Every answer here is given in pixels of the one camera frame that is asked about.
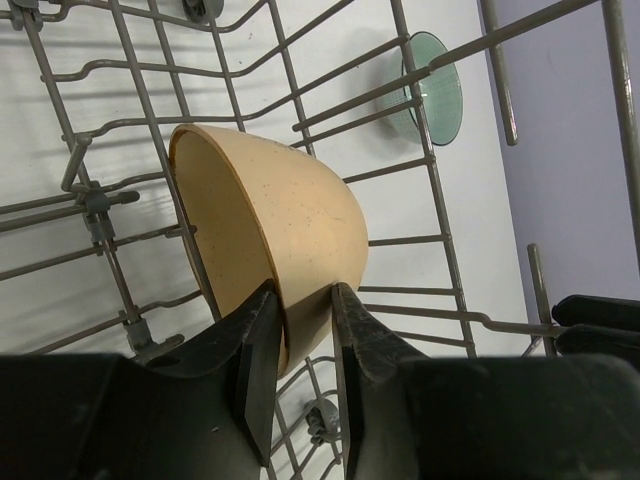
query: small green cup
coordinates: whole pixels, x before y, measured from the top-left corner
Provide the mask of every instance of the small green cup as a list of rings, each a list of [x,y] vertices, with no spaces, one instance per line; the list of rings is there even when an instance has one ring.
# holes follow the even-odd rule
[[[418,32],[411,37],[411,50],[416,68],[429,65],[429,62],[447,52],[446,47],[434,35]],[[384,83],[389,83],[406,73],[402,53],[398,49],[392,55],[385,70]],[[462,124],[462,88],[460,77],[454,64],[439,68],[419,81],[422,102],[424,104],[431,141],[443,146],[453,142]],[[378,100],[378,110],[384,110],[411,99],[409,87],[391,92]],[[415,143],[420,143],[420,132],[413,108],[384,117],[398,134]]]

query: purple wall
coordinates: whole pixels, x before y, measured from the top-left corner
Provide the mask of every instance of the purple wall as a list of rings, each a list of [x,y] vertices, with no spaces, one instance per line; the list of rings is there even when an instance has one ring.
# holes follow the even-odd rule
[[[550,0],[495,0],[501,25]],[[640,1],[623,1],[636,110]],[[502,150],[529,318],[526,245],[540,245],[552,304],[572,293],[640,298],[599,3],[504,46],[520,141]]]

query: wire rack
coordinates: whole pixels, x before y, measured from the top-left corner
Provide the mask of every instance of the wire rack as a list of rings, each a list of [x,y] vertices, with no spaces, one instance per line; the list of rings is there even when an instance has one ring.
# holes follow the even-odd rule
[[[476,346],[473,338],[471,325],[479,323],[486,329],[502,333],[515,333],[530,336],[529,346],[523,355],[531,354],[538,344],[544,340],[547,354],[554,354],[552,337],[556,336],[562,329],[551,322],[549,305],[546,300],[546,292],[539,262],[539,254],[535,246],[530,247],[529,254],[534,277],[534,286],[538,300],[540,314],[540,325],[529,325],[522,323],[508,323],[494,321],[489,316],[467,310],[465,295],[462,287],[460,268],[456,257],[456,249],[451,235],[451,227],[447,208],[445,205],[444,192],[437,167],[434,147],[429,135],[427,118],[421,102],[418,80],[428,76],[437,68],[458,62],[471,55],[489,52],[491,67],[496,80],[497,99],[500,106],[500,113],[503,121],[504,132],[507,143],[514,145],[517,142],[516,124],[514,121],[513,109],[509,95],[509,87],[505,73],[504,58],[500,49],[500,43],[513,37],[538,28],[548,22],[568,15],[585,6],[596,3],[598,0],[562,0],[543,10],[540,10],[526,18],[518,20],[512,24],[502,27],[498,26],[497,17],[492,0],[481,0],[480,7],[486,34],[457,46],[449,52],[434,59],[427,67],[416,69],[411,54],[411,46],[408,42],[410,32],[407,26],[402,0],[389,0],[391,16],[389,22],[393,23],[396,35],[388,40],[380,42],[378,46],[367,52],[354,56],[350,61],[336,66],[315,80],[300,86],[298,84],[294,62],[290,55],[290,48],[300,42],[314,29],[319,28],[334,15],[348,15],[345,10],[352,3],[367,3],[367,0],[340,0],[333,3],[328,9],[315,16],[312,20],[300,26],[294,31],[286,31],[283,25],[281,13],[278,10],[276,0],[258,0],[255,4],[247,7],[246,11],[237,16],[235,21],[226,25],[218,25],[217,19],[212,14],[208,15],[208,24],[197,24],[188,21],[178,14],[161,13],[156,0],[147,0],[146,6],[140,7],[121,4],[118,0],[56,0],[50,5],[39,4],[37,0],[9,0],[9,10],[0,11],[0,19],[10,22],[16,30],[15,36],[22,36],[28,40],[29,47],[37,62],[41,81],[46,87],[48,96],[56,118],[62,130],[62,140],[68,149],[63,171],[60,172],[60,189],[62,193],[47,195],[36,199],[29,199],[12,203],[0,207],[0,232],[7,233],[28,229],[40,224],[49,225],[51,222],[61,222],[68,217],[82,217],[85,226],[90,232],[91,244],[75,251],[43,258],[28,264],[22,264],[0,272],[0,279],[3,281],[16,279],[34,272],[51,269],[52,267],[67,263],[78,262],[80,259],[88,257],[104,257],[106,264],[115,280],[121,310],[116,316],[107,320],[94,321],[87,328],[75,328],[75,333],[57,338],[55,341],[44,342],[34,348],[22,348],[22,351],[32,353],[49,353],[60,349],[73,349],[77,342],[82,342],[87,338],[99,334],[100,332],[123,325],[129,347],[136,358],[141,362],[147,362],[166,351],[174,348],[185,336],[181,333],[168,335],[162,341],[156,341],[151,336],[151,331],[147,325],[147,316],[158,309],[177,309],[182,305],[198,302],[204,297],[207,300],[207,308],[210,312],[205,315],[208,319],[219,319],[219,312],[216,308],[215,298],[211,286],[208,283],[202,285],[202,290],[194,290],[187,294],[173,296],[168,299],[157,298],[139,306],[134,300],[131,282],[125,273],[126,268],[121,265],[121,257],[124,255],[125,247],[140,242],[150,242],[153,239],[162,237],[176,238],[184,240],[186,248],[195,259],[195,268],[201,279],[206,279],[197,246],[192,230],[180,200],[174,180],[169,174],[168,157],[166,150],[166,131],[164,126],[173,127],[184,122],[201,123],[226,123],[230,127],[235,127],[240,131],[246,131],[247,125],[251,122],[258,122],[266,115],[285,106],[292,106],[295,111],[296,122],[289,126],[293,132],[301,136],[301,139],[289,142],[295,148],[304,148],[310,155],[315,155],[316,144],[322,140],[329,139],[338,134],[343,134],[352,129],[362,127],[379,120],[382,117],[396,113],[403,109],[412,108],[415,111],[415,118],[421,137],[420,158],[403,161],[401,163],[347,175],[344,181],[347,184],[356,184],[365,180],[390,176],[399,172],[404,172],[416,168],[426,169],[428,172],[429,184],[433,194],[432,201],[435,206],[438,233],[430,235],[416,235],[396,238],[374,239],[369,242],[372,249],[383,246],[396,245],[428,245],[438,244],[444,248],[446,266],[450,285],[445,287],[407,287],[394,285],[365,285],[360,288],[362,293],[383,293],[398,295],[419,295],[425,298],[447,297],[453,299],[454,308],[423,308],[398,305],[387,305],[382,303],[368,303],[366,306],[371,312],[381,314],[394,314],[409,317],[427,317],[441,319],[459,323],[462,332],[461,338],[449,338],[444,336],[429,335],[423,333],[399,332],[410,340],[419,340],[431,344],[440,344],[450,347],[461,348],[470,357],[475,357]],[[638,147],[638,131],[633,109],[631,96],[631,84],[627,66],[627,53],[625,37],[623,32],[622,12],[619,0],[601,0],[604,24],[609,46],[610,65],[613,78],[613,86],[616,98],[617,113],[623,146],[623,155],[627,171],[629,187],[629,198],[632,210],[634,234],[636,245],[640,245],[640,149]],[[123,59],[103,59],[93,58],[87,60],[82,68],[72,73],[59,73],[52,69],[52,64],[47,53],[47,39],[44,35],[53,24],[58,32],[63,31],[69,23],[68,18],[76,7],[88,7],[92,11],[103,10],[111,16],[115,26],[119,49],[124,53]],[[271,28],[275,33],[276,45],[268,49],[266,53],[258,57],[255,61],[239,69],[232,68],[229,61],[229,52],[223,47],[223,38],[226,35],[234,35],[241,32],[243,26],[250,23],[252,19],[265,14],[271,21]],[[155,61],[140,61],[139,50],[136,50],[136,39],[133,38],[134,28],[130,26],[134,20],[147,22],[153,25],[155,36],[157,37],[157,53]],[[202,65],[182,66],[175,60],[176,47],[170,45],[168,31],[183,30],[193,35],[202,35],[213,39],[215,54],[219,70],[210,70]],[[304,97],[306,94],[324,88],[332,80],[348,74],[350,71],[359,68],[370,61],[376,61],[378,57],[385,53],[400,48],[402,50],[406,65],[406,75],[383,86],[369,90],[362,89],[353,93],[351,98],[336,103],[335,105],[324,106],[317,113],[310,116],[306,114]],[[280,57],[286,78],[285,92],[279,99],[268,103],[253,113],[242,113],[240,90],[237,88],[239,82],[251,79],[254,72],[269,60]],[[91,129],[76,131],[72,127],[70,115],[67,110],[68,99],[61,93],[61,85],[80,85],[91,75],[103,70],[123,70],[131,79],[135,86],[135,93],[143,115],[140,117],[118,117],[116,119],[102,119],[101,126]],[[152,104],[153,93],[150,94],[150,80],[148,75],[153,73],[168,75],[171,82],[171,95],[177,100],[179,109],[178,115],[160,115],[157,113],[157,106]],[[188,101],[189,88],[185,87],[185,82],[189,77],[201,77],[208,79],[218,79],[224,83],[225,89],[221,95],[227,96],[231,106],[228,115],[202,115],[193,114],[193,104]],[[362,114],[356,119],[342,121],[341,114],[345,112],[360,112],[360,107],[370,104],[376,98],[392,92],[401,87],[408,86],[412,95],[401,105],[394,106],[384,111]],[[88,164],[91,155],[102,142],[105,147],[111,144],[103,139],[115,131],[133,129],[134,127],[147,127],[149,136],[143,141],[152,145],[155,156],[159,159],[160,169],[155,168],[150,172],[136,173],[126,178],[118,178],[111,183],[100,184],[95,182],[95,177],[90,176]],[[319,133],[311,133],[312,128],[321,127]],[[130,142],[125,146],[129,148],[135,142]],[[175,215],[176,221],[168,226],[153,228],[144,233],[136,233],[127,236],[116,235],[116,229],[112,217],[116,214],[119,205],[135,205],[140,200],[140,193],[129,188],[144,189],[146,184],[157,184],[158,181],[166,182],[168,187],[168,198],[175,211],[170,212]],[[272,465],[265,472],[269,479],[276,478],[303,478],[309,475],[310,464],[319,457],[317,452],[324,452],[322,468],[314,469],[317,475],[314,478],[336,478],[340,477],[339,469],[335,469],[341,463],[341,452],[339,442],[339,432],[334,427],[328,426],[327,446],[322,446],[324,442],[315,442],[306,450],[303,456],[292,441],[297,432],[304,430],[305,419],[314,408],[320,409],[323,416],[327,407],[321,399],[331,397],[337,392],[333,388],[321,385],[317,375],[317,369],[323,366],[330,366],[333,362],[331,356],[318,356],[315,359],[307,359],[306,363],[284,383],[279,386],[276,402],[276,424],[280,434],[276,437],[272,455],[275,456],[283,452],[286,453],[286,462],[289,463],[289,473],[283,473],[282,469]],[[283,396],[295,388],[295,385],[302,381],[308,381],[312,387],[313,395],[310,401],[303,408],[298,408],[297,416],[292,419],[285,419],[283,413]]]

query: beige bowl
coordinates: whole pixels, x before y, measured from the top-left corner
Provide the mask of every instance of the beige bowl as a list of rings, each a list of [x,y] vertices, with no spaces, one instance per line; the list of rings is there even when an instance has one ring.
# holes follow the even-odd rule
[[[170,162],[220,313],[275,279],[284,376],[329,333],[331,285],[360,285],[368,240],[358,202],[315,158],[234,130],[181,125]]]

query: bowl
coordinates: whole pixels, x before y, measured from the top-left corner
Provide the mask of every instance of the bowl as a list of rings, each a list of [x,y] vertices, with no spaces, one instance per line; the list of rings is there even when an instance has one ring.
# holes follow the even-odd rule
[[[418,32],[411,37],[411,50],[416,68],[429,65],[429,62],[447,52],[442,42],[428,32]],[[406,73],[402,52],[396,50],[385,70],[384,83],[396,80]],[[437,69],[419,82],[431,141],[444,146],[453,142],[462,124],[462,87],[454,64]],[[395,90],[378,100],[378,110],[399,105],[411,99],[409,87]],[[413,108],[384,117],[385,121],[398,134],[411,142],[420,143],[420,131]]]
[[[275,280],[286,375],[329,333],[331,286],[360,286],[368,236],[357,200],[320,161],[247,133],[181,125],[169,156],[220,313]]]

